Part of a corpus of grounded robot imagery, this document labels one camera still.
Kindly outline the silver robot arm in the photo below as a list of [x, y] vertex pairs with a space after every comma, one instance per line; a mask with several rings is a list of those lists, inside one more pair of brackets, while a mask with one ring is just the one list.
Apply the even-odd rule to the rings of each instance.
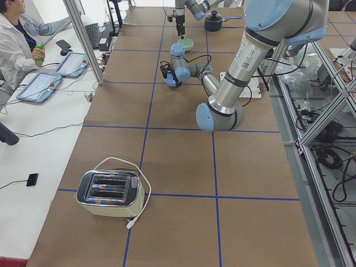
[[209, 96], [196, 109], [199, 128], [212, 132], [240, 126], [244, 110], [238, 98], [269, 50], [281, 42], [293, 46], [322, 39], [328, 9], [329, 1], [248, 1], [241, 44], [222, 81], [209, 66], [188, 62], [182, 44], [173, 44], [170, 71], [175, 85], [197, 77]]
[[187, 8], [194, 18], [199, 21], [205, 17], [205, 14], [213, 6], [219, 4], [221, 0], [205, 0], [201, 3], [197, 3], [195, 0], [176, 0], [173, 13], [167, 16], [169, 22], [172, 22], [173, 18], [176, 20], [177, 34], [181, 39], [185, 37], [185, 8]]

